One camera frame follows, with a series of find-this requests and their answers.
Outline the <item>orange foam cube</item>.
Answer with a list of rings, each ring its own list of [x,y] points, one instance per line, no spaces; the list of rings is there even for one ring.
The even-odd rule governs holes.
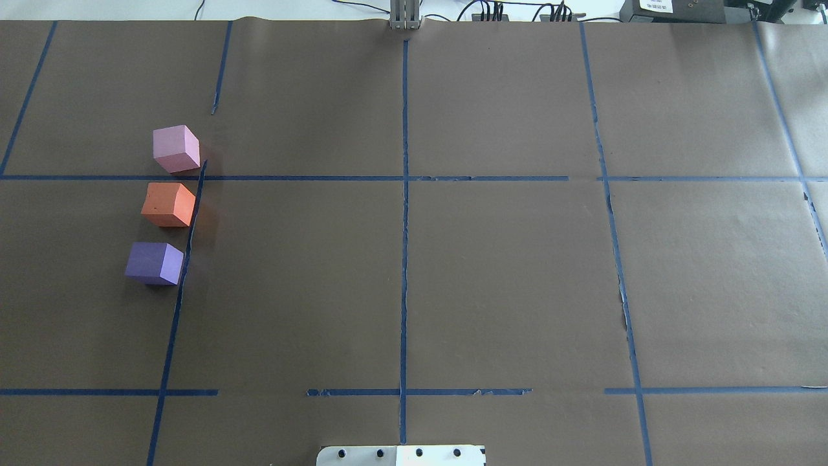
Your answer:
[[[148,183],[141,215],[158,227],[189,227],[196,196],[181,183]]]

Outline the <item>brown paper table cover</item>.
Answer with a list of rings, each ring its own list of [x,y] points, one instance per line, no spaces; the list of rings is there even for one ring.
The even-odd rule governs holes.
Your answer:
[[[379,443],[825,465],[826,28],[4,21],[2,464]]]

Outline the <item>black power strip left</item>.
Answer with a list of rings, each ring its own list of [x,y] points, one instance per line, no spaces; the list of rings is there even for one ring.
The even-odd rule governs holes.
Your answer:
[[[508,15],[505,13],[505,4],[485,3],[480,13],[472,14],[472,21],[474,23],[502,23],[503,21],[508,21]]]

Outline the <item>black power strip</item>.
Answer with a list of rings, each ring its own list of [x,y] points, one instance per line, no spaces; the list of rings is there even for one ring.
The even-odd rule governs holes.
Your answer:
[[[585,18],[586,13],[574,12],[568,6],[561,6],[560,4],[542,6],[536,12],[535,17],[541,23],[576,23]]]
[[[474,23],[502,23],[503,21],[508,21],[508,15],[505,13],[505,4],[485,3],[480,13],[472,14],[472,21]]]

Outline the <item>pink foam cube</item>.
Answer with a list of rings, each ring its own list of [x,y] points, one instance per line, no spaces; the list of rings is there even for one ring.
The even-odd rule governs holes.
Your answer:
[[[201,167],[199,141],[186,125],[153,131],[153,159],[169,173]]]

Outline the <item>purple foam cube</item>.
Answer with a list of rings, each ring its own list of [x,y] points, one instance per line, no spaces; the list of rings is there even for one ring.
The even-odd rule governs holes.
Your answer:
[[[148,285],[177,285],[183,268],[184,253],[173,245],[159,242],[134,242],[125,276]]]

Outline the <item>black power strip right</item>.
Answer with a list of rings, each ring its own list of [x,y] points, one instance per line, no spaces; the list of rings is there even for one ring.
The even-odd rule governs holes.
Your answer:
[[[574,12],[568,6],[561,6],[560,4],[542,6],[536,12],[535,17],[541,23],[576,23],[585,18],[586,13]]]

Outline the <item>black box with label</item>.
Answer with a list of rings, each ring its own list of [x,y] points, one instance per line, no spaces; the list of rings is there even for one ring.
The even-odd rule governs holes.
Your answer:
[[[724,1],[624,1],[622,23],[725,24]]]

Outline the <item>white metal base plate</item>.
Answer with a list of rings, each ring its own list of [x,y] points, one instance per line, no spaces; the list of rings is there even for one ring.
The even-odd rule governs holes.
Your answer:
[[[485,465],[482,445],[356,445],[320,449],[316,465]]]

